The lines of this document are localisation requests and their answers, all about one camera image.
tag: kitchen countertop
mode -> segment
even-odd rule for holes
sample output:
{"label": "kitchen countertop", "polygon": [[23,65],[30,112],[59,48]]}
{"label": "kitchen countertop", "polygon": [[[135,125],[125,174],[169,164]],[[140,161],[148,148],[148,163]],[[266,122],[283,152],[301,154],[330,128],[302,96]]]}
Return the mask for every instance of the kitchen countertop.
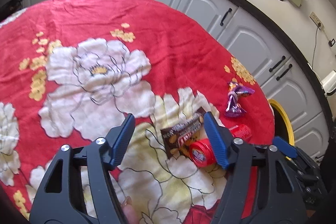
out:
{"label": "kitchen countertop", "polygon": [[247,0],[229,0],[238,7],[243,8],[253,17],[255,17],[261,24],[263,24],[287,49],[288,52],[293,56],[295,61],[299,64],[302,71],[305,73],[307,79],[309,80],[311,86],[313,87],[315,94],[321,104],[325,119],[328,124],[329,134],[332,135],[334,129],[332,121],[332,113],[330,110],[329,103],[324,96],[324,92],[321,88],[321,84],[316,77],[315,73],[310,68],[308,61],[299,50],[299,48],[294,44],[290,37],[267,15],[265,15],[261,10],[255,7],[253,4]]}

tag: black handle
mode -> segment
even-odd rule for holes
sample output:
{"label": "black handle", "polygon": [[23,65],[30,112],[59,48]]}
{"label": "black handle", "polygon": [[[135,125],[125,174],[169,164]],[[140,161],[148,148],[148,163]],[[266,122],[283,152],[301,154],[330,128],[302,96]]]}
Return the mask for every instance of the black handle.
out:
{"label": "black handle", "polygon": [[232,9],[231,8],[229,8],[228,9],[228,11],[225,13],[225,15],[223,16],[223,18],[222,18],[222,20],[221,20],[221,22],[220,22],[220,25],[221,26],[223,26],[224,25],[224,20],[226,19],[226,17],[227,17],[227,15],[228,15],[228,13],[231,13],[232,12]]}
{"label": "black handle", "polygon": [[279,81],[282,77],[285,76],[286,73],[293,67],[292,64],[289,64],[288,69],[286,69],[280,76],[277,77],[277,81]]}
{"label": "black handle", "polygon": [[284,61],[285,59],[286,59],[286,56],[283,55],[281,57],[281,60],[278,63],[276,63],[273,68],[270,68],[268,71],[272,72],[273,70],[275,70],[281,64],[281,62]]}

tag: wrapped candy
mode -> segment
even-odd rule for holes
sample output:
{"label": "wrapped candy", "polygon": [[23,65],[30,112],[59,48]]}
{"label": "wrapped candy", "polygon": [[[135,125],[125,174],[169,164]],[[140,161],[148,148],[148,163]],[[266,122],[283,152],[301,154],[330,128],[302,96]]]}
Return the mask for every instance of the wrapped candy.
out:
{"label": "wrapped candy", "polygon": [[240,97],[246,97],[254,93],[254,90],[243,85],[239,85],[237,82],[229,82],[229,98],[227,103],[227,109],[225,110],[225,116],[227,117],[239,117],[246,113],[241,105],[238,103]]}

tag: red lid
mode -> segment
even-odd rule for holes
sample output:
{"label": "red lid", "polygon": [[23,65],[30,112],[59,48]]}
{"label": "red lid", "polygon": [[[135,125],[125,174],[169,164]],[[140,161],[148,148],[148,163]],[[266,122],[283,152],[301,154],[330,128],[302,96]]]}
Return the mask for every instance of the red lid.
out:
{"label": "red lid", "polygon": [[209,139],[194,142],[189,147],[191,160],[197,167],[206,167],[216,162]]}

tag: candy bar wrapper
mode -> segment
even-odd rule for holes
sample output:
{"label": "candy bar wrapper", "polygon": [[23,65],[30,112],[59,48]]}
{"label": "candy bar wrapper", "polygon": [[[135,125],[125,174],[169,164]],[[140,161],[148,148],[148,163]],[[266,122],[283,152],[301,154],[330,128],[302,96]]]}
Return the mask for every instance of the candy bar wrapper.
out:
{"label": "candy bar wrapper", "polygon": [[170,159],[191,136],[200,130],[204,122],[205,110],[200,107],[191,118],[181,121],[173,127],[161,129],[165,150]]}
{"label": "candy bar wrapper", "polygon": [[227,102],[227,109],[225,110],[225,116],[227,117],[239,117],[246,113],[246,111],[238,103],[240,97],[246,97],[254,93],[254,90],[243,85],[239,85],[236,82],[229,82],[229,98]]}

